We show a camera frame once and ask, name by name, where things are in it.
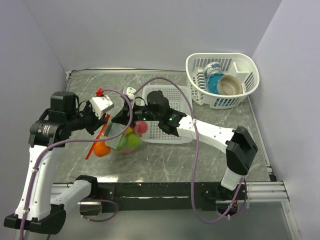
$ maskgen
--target red fruit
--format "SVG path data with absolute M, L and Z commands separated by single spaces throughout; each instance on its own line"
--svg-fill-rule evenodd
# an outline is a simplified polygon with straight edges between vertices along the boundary
M 136 121 L 133 132 L 138 135 L 145 134 L 148 131 L 148 124 L 145 121 Z

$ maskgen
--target tabletop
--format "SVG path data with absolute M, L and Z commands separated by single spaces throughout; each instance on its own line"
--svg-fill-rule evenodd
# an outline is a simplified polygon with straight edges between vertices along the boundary
M 99 88 L 121 90 L 124 86 L 137 89 L 142 83 L 153 77 L 165 77 L 179 86 L 186 86 L 185 72 L 171 71 L 79 71 L 72 72 L 66 90 L 75 92 L 80 101 L 94 97 Z M 164 80 L 155 80 L 151 84 L 167 85 Z M 118 113 L 124 100 L 117 93 L 107 93 L 114 103 L 109 112 Z M 258 126 L 248 99 L 237 107 L 229 109 L 211 109 L 208 105 L 193 102 L 194 117 L 200 121 L 224 128 L 243 126 L 248 129 L 258 147 L 258 152 L 251 165 L 247 181 L 270 181 L 266 158 L 258 134 Z M 72 133 L 72 139 L 93 139 L 85 130 Z M 190 182 L 195 161 L 196 141 L 184 144 L 159 144 L 143 142 L 129 154 L 118 152 L 104 157 L 94 154 L 85 160 L 91 143 L 76 142 L 65 146 L 64 154 L 56 168 L 55 183 L 73 182 L 79 175 L 98 178 L 99 182 Z M 220 150 L 200 143 L 197 182 L 219 182 L 227 168 L 226 155 Z

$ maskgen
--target plastic basket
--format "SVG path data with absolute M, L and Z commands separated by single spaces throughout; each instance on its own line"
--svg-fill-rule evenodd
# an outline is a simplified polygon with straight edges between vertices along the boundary
M 221 64 L 221 72 L 236 77 L 242 85 L 243 94 L 219 95 L 205 91 L 204 67 L 211 62 Z M 260 82 L 254 61 L 242 53 L 194 53 L 185 62 L 186 85 L 192 99 L 199 105 L 208 104 L 211 109 L 228 109 L 239 105 L 253 93 Z
M 188 98 L 188 101 L 192 106 L 191 91 L 186 86 L 179 86 L 183 93 Z M 147 85 L 143 88 L 142 98 L 147 102 L 147 95 L 152 91 L 162 91 L 163 96 L 169 100 L 170 107 L 190 115 L 190 110 L 187 105 L 186 100 L 181 95 L 178 89 L 172 85 Z M 168 135 L 164 133 L 158 127 L 158 121 L 148 121 L 148 130 L 145 134 L 142 135 L 142 140 L 148 143 L 157 143 L 157 144 L 185 144 L 190 143 L 192 138 L 188 137 L 178 137 L 174 135 Z

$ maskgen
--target orange fruit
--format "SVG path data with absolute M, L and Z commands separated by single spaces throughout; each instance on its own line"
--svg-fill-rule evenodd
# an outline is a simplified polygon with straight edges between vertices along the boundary
M 97 141 L 93 147 L 93 153 L 97 157 L 103 157 L 111 152 L 111 147 L 107 146 L 104 141 Z

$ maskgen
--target gray wall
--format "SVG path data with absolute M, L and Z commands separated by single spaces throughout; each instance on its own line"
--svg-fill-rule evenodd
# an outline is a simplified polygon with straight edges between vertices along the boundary
M 252 55 L 281 0 L 24 0 L 66 71 L 185 70 L 200 52 Z
M 254 111 L 303 239 L 320 236 L 320 2 L 283 0 L 253 55 Z
M 22 0 L 0 7 L 0 220 L 21 197 L 29 162 L 29 128 L 62 90 L 66 74 Z M 12 229 L 0 224 L 1 239 Z

